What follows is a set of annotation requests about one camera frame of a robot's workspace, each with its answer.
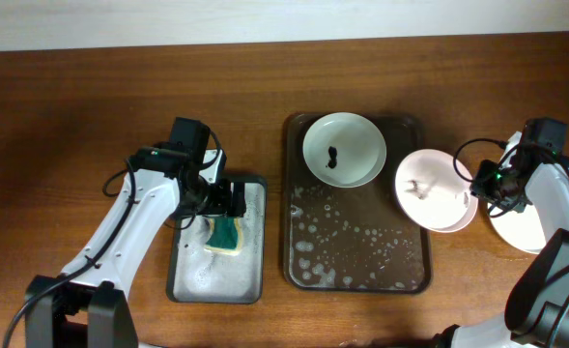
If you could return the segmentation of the cream white plate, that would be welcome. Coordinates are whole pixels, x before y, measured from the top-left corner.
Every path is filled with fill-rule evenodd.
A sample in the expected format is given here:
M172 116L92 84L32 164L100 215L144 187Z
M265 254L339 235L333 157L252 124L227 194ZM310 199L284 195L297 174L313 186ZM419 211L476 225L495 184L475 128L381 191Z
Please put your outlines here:
M530 254L539 254L546 245L537 210L527 205L522 213L511 211L501 217L491 217L496 233L509 245Z

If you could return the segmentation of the pink plate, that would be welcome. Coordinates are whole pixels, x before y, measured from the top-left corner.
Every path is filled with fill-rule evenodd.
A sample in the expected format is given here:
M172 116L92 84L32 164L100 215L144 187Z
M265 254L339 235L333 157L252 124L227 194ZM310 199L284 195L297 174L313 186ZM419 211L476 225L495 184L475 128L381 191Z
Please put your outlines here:
M419 226L440 233L453 233L473 220L478 199L469 182L456 172L469 171L451 155L434 149L417 150L398 165L394 188L404 213Z

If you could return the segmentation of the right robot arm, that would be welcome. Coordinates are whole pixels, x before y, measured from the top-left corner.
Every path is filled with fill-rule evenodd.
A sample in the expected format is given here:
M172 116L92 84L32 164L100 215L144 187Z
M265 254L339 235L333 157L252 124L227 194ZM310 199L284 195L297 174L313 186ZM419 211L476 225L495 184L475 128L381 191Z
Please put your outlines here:
M526 121L500 142L500 161L480 163L469 187L501 215L527 205L539 216L546 244L512 289L502 315L475 326L452 325L431 347L569 347L569 157L567 126L551 118Z

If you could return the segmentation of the green and yellow sponge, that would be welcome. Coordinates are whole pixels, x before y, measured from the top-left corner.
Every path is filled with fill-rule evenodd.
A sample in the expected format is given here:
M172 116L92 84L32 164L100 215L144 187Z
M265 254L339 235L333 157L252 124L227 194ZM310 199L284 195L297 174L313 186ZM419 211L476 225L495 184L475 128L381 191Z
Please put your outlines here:
M208 218L209 239L204 249L213 253L236 256L241 252L243 235L240 219L237 217Z

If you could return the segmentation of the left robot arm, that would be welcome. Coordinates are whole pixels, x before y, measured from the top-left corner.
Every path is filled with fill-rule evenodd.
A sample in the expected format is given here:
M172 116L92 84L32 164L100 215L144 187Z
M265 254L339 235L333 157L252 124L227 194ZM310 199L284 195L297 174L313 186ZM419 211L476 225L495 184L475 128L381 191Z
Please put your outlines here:
M209 251L242 245L244 187L219 174L221 149L205 124L174 121L168 140L140 148L120 171L124 183L89 243L57 277L36 276L3 338L8 346L18 321L29 347L138 347L128 292L157 231L169 218L188 225L207 220Z

